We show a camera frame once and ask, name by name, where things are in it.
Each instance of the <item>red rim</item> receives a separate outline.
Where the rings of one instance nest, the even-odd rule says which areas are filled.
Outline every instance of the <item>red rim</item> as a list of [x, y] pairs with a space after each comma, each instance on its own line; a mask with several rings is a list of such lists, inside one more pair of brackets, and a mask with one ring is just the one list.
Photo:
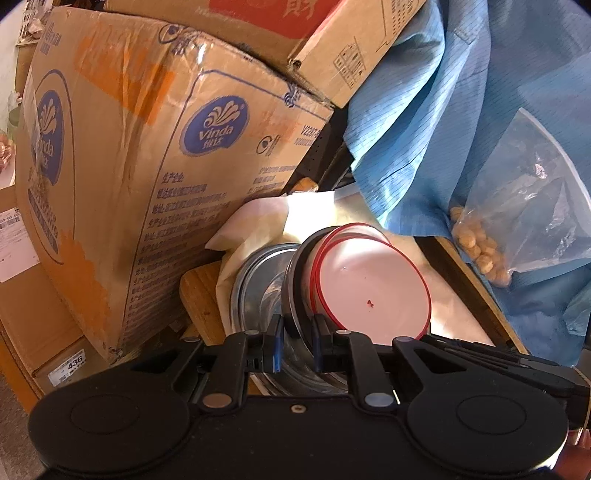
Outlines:
[[[309, 288], [308, 296], [310, 298], [310, 308], [312, 309], [312, 312], [314, 312], [314, 313], [317, 313], [316, 312], [316, 299], [314, 298], [314, 295], [312, 295], [313, 288], [314, 288], [314, 270], [316, 268], [318, 268], [318, 261], [319, 261], [320, 254], [324, 250], [324, 245], [327, 242], [332, 240], [335, 237], [335, 235], [337, 235], [339, 232], [342, 232], [344, 229], [349, 228], [351, 226], [368, 226], [368, 227], [375, 228], [376, 230], [378, 230], [373, 225], [370, 225], [365, 222], [352, 222], [352, 223], [346, 223], [344, 225], [338, 226], [331, 233], [329, 233], [328, 235], [326, 235], [322, 239], [322, 243], [320, 244], [320, 248], [318, 249], [318, 252], [316, 252], [316, 257], [314, 258], [314, 261], [312, 262], [312, 269], [310, 270], [310, 281], [309, 281], [309, 287], [308, 287]], [[384, 238], [387, 240], [386, 236], [382, 232], [380, 232], [380, 230], [378, 230], [378, 232], [381, 233], [384, 236]]]
[[[418, 277], [421, 279], [421, 281], [423, 282], [423, 286], [425, 287], [425, 293], [427, 294], [427, 302], [428, 302], [428, 306], [429, 306], [429, 310], [427, 312], [427, 320], [425, 321], [425, 326], [423, 327], [423, 330], [421, 331], [421, 333], [419, 333], [418, 336], [415, 337], [416, 340], [419, 340], [423, 337], [423, 335], [425, 335], [429, 329], [429, 322], [431, 321], [431, 294], [429, 293], [429, 287], [427, 287], [427, 282], [425, 282], [425, 279], [423, 278], [423, 276], [421, 275], [421, 273], [419, 272], [417, 266], [406, 256], [404, 255], [398, 248], [396, 248], [395, 246], [393, 246], [392, 244], [389, 244], [387, 242], [382, 242], [381, 240], [377, 240], [373, 237], [368, 237], [369, 240], [373, 240], [375, 242], [379, 242], [381, 244], [384, 244], [388, 247], [390, 247], [392, 250], [396, 251], [397, 253], [399, 253], [400, 255], [402, 255], [402, 257], [413, 267], [414, 271], [417, 273]], [[322, 289], [320, 288], [320, 269], [322, 267], [322, 261], [324, 260], [326, 254], [336, 245], [339, 245], [340, 243], [344, 242], [345, 240], [350, 240], [350, 238], [340, 238], [338, 239], [336, 242], [334, 242], [331, 246], [329, 246], [326, 249], [323, 249], [321, 252], [319, 252], [319, 255], [317, 256], [317, 258], [319, 259], [319, 268], [317, 269], [317, 271], [314, 270], [314, 267], [312, 267], [312, 274], [314, 274], [314, 285], [316, 286], [316, 291], [318, 293], [318, 299], [320, 300], [320, 303], [322, 304], [324, 310], [326, 311], [326, 313], [328, 314], [328, 316], [330, 317], [330, 319], [336, 324], [337, 327], [346, 330], [347, 327], [344, 326], [337, 318], [336, 316], [330, 311], [330, 308], [328, 307], [328, 304], [326, 303], [326, 300], [324, 299], [324, 295], [322, 295]]]

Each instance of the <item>white label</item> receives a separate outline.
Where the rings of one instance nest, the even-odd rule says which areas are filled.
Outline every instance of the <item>white label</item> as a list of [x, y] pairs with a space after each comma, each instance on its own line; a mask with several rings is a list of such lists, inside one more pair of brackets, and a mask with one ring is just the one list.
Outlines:
[[71, 377], [71, 375], [85, 363], [86, 354], [84, 353], [84, 349], [82, 349], [47, 375], [47, 378], [49, 378], [49, 381], [54, 387], [57, 387], [66, 378]]
[[18, 207], [0, 213], [0, 282], [10, 280], [38, 263], [39, 257]]

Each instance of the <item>blue striped fabric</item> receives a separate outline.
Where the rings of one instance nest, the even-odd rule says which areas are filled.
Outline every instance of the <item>blue striped fabric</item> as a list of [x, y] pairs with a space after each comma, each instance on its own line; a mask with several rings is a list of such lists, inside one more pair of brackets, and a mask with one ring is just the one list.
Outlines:
[[[520, 107], [591, 186], [591, 18], [572, 0], [427, 0], [349, 106], [353, 172], [382, 225], [449, 236], [450, 201], [463, 204]], [[576, 363], [588, 263], [491, 288], [534, 355]]]

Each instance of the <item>clear plastic bag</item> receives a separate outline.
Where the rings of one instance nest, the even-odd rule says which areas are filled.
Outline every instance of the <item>clear plastic bag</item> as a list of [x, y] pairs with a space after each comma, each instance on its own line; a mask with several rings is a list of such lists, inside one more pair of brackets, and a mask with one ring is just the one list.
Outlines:
[[482, 166], [454, 239], [496, 286], [525, 272], [591, 258], [591, 198], [569, 156], [519, 109]]

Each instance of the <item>price label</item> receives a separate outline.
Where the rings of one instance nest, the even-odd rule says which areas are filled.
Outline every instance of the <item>price label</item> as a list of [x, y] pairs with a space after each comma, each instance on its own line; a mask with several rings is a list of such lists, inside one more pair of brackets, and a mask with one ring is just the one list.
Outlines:
[[84, 349], [80, 350], [75, 355], [72, 355], [68, 360], [63, 362], [47, 377], [54, 387], [57, 387], [66, 378], [71, 377], [72, 374], [86, 363], [86, 354]]

